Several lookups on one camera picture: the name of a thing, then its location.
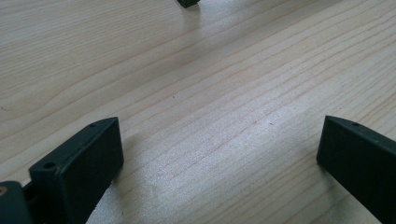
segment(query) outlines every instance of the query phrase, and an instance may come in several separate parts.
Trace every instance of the black plastic part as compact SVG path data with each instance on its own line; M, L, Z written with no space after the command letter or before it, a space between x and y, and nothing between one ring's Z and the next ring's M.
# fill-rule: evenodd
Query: black plastic part
M29 169L32 182L23 188L24 197L19 185L14 196L7 198L7 203L18 209L5 213L18 211L23 216L15 218L28 216L33 223L85 223L122 165L118 119L99 120L34 164ZM20 209L22 204L27 204L29 212ZM5 213L1 210L0 218Z
M396 223L396 142L328 116L317 161L379 221Z
M196 5L199 0L177 0L183 7L191 7Z
M21 184L15 181L0 183L0 223L32 224Z

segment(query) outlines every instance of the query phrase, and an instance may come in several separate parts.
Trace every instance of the wood grain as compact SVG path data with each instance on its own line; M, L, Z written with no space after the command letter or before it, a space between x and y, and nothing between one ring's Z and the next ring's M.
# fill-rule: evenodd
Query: wood grain
M89 223L378 223L316 164L325 115L396 138L396 1L4 0L0 180L117 116Z

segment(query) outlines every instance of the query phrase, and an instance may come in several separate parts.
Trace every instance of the light wood tabletop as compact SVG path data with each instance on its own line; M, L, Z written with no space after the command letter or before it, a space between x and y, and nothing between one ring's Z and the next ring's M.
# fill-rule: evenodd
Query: light wood tabletop
M316 154L325 115L396 139L394 0L3 0L0 68L1 181L119 117L89 223L378 223Z

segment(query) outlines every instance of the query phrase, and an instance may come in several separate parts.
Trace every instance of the table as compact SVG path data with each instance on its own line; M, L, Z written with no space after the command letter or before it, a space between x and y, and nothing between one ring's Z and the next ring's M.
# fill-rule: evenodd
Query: table
M88 223L378 223L316 153L325 115L396 138L396 1L6 0L0 180L119 117Z

